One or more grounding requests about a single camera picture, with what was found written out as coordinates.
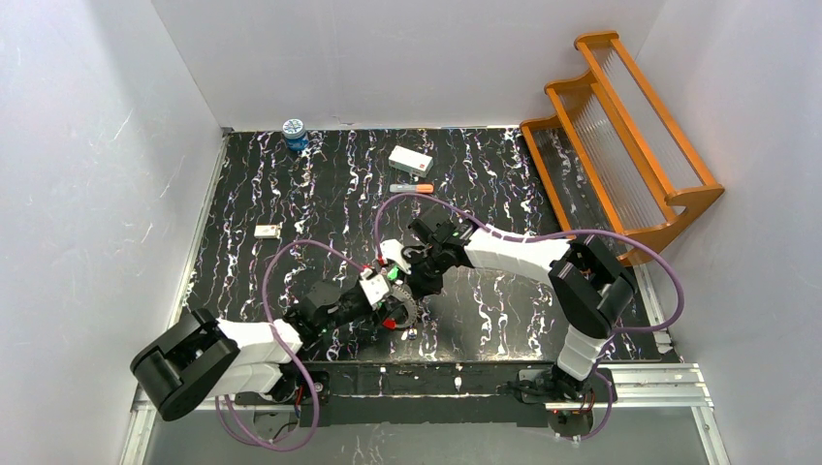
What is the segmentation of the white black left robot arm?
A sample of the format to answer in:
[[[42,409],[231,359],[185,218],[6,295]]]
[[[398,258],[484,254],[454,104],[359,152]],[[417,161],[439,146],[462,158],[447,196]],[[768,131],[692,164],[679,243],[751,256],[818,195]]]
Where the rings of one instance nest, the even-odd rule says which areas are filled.
[[[138,352],[130,371],[161,418],[172,421],[209,398],[273,393],[294,372],[293,356],[340,326],[367,320],[400,329],[413,324],[418,311],[404,286],[382,277],[361,279],[346,291],[320,281],[271,324],[194,310]]]

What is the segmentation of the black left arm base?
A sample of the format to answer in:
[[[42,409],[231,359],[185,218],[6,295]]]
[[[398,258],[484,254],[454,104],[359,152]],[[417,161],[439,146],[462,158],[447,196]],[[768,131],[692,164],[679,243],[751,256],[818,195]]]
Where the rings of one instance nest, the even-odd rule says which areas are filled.
[[[305,366],[308,377],[293,362],[281,364],[279,369],[279,380],[266,392],[268,400],[278,405],[291,405],[298,414],[304,405],[313,404],[312,392],[316,393],[321,405],[328,402],[332,390],[331,372],[327,368],[308,364]]]

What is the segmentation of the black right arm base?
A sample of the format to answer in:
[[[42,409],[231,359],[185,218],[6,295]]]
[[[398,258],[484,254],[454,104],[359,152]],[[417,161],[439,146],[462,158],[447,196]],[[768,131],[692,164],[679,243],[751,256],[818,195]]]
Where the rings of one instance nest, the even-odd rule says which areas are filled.
[[[579,381],[558,368],[523,369],[513,381],[497,388],[525,405],[549,407],[549,427],[555,436],[576,443],[596,435],[607,422],[618,400],[608,370],[592,372]]]

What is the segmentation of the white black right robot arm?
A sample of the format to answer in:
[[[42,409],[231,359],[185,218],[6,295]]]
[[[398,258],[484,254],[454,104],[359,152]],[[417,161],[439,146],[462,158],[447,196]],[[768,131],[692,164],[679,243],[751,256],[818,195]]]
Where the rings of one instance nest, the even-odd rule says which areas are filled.
[[[553,289],[568,323],[553,369],[553,383],[585,382],[614,334],[638,285],[600,239],[584,230],[552,238],[504,232],[431,208],[409,225],[417,246],[384,240],[379,256],[396,263],[415,297],[437,294],[446,271],[464,266],[513,273]]]

